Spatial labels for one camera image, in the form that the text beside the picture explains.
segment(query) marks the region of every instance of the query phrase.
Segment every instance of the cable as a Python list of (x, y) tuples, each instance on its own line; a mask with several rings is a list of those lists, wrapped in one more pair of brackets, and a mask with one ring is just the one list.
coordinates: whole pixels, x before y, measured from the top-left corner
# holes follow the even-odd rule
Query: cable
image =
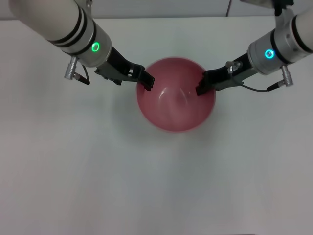
[(82, 65), (82, 66), (83, 66), (83, 69), (84, 69), (85, 74), (86, 74), (86, 79), (90, 82), (90, 80), (89, 80), (89, 75), (88, 75), (88, 71), (87, 71), (87, 69), (86, 69), (86, 66), (85, 66), (85, 65)]
[(232, 4), (232, 0), (229, 0), (228, 8), (227, 8), (227, 11), (226, 11), (226, 16), (229, 15), (229, 10), (230, 10), (231, 4)]
[(268, 90), (258, 90), (258, 89), (254, 89), (254, 88), (252, 88), (252, 87), (245, 86), (245, 85), (241, 84), (240, 82), (237, 82), (237, 81), (234, 79), (234, 77), (233, 77), (232, 74), (229, 74), (229, 75), (230, 75), (230, 79), (231, 79), (235, 84), (237, 84), (238, 86), (247, 88), (247, 89), (252, 90), (252, 91), (255, 91), (255, 92), (269, 92)]

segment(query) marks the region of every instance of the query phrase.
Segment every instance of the white table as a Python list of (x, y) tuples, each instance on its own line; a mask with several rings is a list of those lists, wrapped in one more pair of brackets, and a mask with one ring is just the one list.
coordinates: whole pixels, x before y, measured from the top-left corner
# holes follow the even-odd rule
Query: white table
[[(271, 17), (97, 22), (134, 63), (183, 56), (207, 69), (274, 28)], [(135, 84), (93, 69), (90, 86), (68, 81), (58, 48), (20, 22), (0, 32), (1, 234), (312, 233), (312, 56), (290, 66), (292, 88), (217, 92), (206, 123), (174, 135), (144, 119)]]

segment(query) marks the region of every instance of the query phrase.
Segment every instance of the green led light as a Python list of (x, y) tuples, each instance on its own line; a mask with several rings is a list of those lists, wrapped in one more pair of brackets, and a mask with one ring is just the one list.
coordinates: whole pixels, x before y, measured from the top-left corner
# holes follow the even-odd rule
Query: green led light
[(100, 44), (99, 43), (92, 44), (91, 50), (93, 52), (97, 52), (99, 49), (100, 49)]

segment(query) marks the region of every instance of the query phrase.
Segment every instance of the plastic bowl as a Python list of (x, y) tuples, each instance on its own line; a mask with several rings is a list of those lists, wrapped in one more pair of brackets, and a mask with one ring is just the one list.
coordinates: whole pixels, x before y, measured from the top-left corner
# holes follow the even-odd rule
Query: plastic bowl
[(201, 125), (212, 112), (215, 90), (201, 96), (196, 93), (205, 71), (199, 64), (169, 57), (154, 62), (146, 71), (156, 80), (151, 91), (137, 85), (137, 101), (144, 117), (156, 127), (186, 132)]

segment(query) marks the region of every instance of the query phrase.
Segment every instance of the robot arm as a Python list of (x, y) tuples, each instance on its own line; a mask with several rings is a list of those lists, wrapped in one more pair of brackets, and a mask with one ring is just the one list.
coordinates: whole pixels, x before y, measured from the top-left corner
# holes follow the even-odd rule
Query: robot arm
[(217, 70), (208, 70), (196, 87), (197, 94), (202, 95), (210, 89), (217, 91), (229, 87), (243, 86), (243, 80), (260, 73), (271, 74), (279, 69), (283, 80), (266, 90), (272, 91), (283, 85), (293, 85), (288, 65), (313, 53), (313, 8), (294, 16), (287, 5), (292, 0), (241, 0), (275, 8), (276, 28), (251, 43), (247, 53)]
[(15, 17), (72, 57), (65, 78), (89, 84), (75, 72), (80, 62), (96, 67), (97, 74), (117, 85), (133, 81), (150, 90), (155, 79), (112, 47), (109, 36), (92, 18), (91, 5), (92, 0), (9, 0)]

